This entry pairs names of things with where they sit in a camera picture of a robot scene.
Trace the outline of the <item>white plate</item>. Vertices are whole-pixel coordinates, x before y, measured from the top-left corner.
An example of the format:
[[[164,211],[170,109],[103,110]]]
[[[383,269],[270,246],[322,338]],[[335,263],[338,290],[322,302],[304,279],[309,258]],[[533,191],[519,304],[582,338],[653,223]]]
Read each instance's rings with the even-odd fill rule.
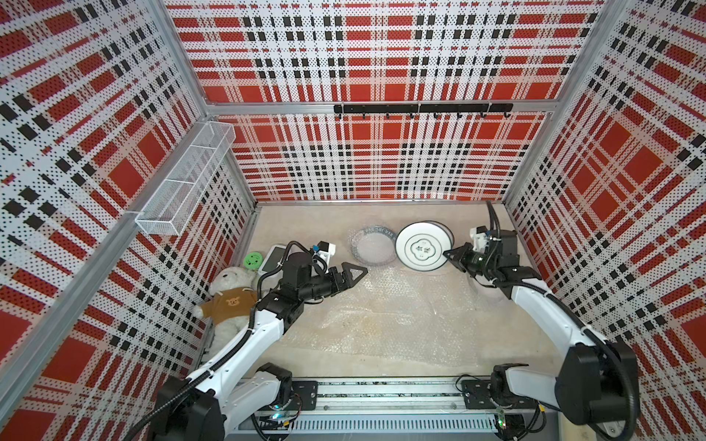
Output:
[[[454,235],[443,223],[427,220],[414,222],[402,229],[395,239],[395,253],[407,268],[431,272],[442,268],[448,258],[444,253],[453,248]]]

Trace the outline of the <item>bubble wrap of orange plate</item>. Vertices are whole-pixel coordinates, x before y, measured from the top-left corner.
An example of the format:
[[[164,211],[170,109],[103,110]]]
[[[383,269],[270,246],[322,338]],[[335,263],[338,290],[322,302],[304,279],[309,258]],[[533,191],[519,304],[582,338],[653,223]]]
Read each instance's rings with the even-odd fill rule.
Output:
[[[451,268],[373,268],[355,288],[305,308],[288,347],[433,365],[481,365],[553,352],[538,325],[502,293]]]

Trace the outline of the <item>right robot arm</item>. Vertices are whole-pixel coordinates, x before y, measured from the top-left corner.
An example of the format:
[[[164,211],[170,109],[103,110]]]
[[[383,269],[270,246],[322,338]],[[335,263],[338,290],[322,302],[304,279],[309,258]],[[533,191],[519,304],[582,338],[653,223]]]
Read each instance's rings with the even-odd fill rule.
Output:
[[[482,277],[527,312],[563,358],[556,375],[518,363],[497,365],[490,378],[491,399],[505,408],[533,400],[605,440],[631,439],[641,413],[636,354],[584,323],[538,271],[520,263],[517,246],[516,233],[482,227],[471,242],[443,254],[452,266]]]

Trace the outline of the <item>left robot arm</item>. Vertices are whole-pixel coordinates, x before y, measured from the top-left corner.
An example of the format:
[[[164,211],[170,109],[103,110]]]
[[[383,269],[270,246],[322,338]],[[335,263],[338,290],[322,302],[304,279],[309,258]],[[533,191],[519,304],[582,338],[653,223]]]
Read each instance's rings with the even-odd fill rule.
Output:
[[[367,268],[345,262],[329,266],[316,249],[285,252],[266,277],[281,280],[259,293],[248,325],[214,358],[185,379],[170,378],[158,391],[156,408],[129,429],[125,439],[146,433],[150,440],[223,440],[266,406],[285,406],[292,373],[268,363],[244,376],[262,354],[298,320],[305,305],[354,288]]]

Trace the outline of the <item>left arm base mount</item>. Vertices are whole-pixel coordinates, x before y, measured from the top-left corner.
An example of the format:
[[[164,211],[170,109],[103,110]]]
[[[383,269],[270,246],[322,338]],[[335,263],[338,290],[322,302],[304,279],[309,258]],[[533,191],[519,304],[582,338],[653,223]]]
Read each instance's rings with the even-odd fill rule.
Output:
[[[272,408],[285,411],[314,411],[318,389],[317,380],[287,380],[281,384]]]

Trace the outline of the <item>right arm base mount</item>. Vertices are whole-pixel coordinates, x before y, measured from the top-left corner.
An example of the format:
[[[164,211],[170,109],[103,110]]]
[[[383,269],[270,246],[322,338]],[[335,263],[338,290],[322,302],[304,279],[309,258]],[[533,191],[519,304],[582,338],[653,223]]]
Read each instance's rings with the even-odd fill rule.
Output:
[[[535,404],[525,398],[511,398],[498,402],[491,396],[491,381],[474,377],[462,377],[455,386],[461,393],[466,410],[534,410]]]

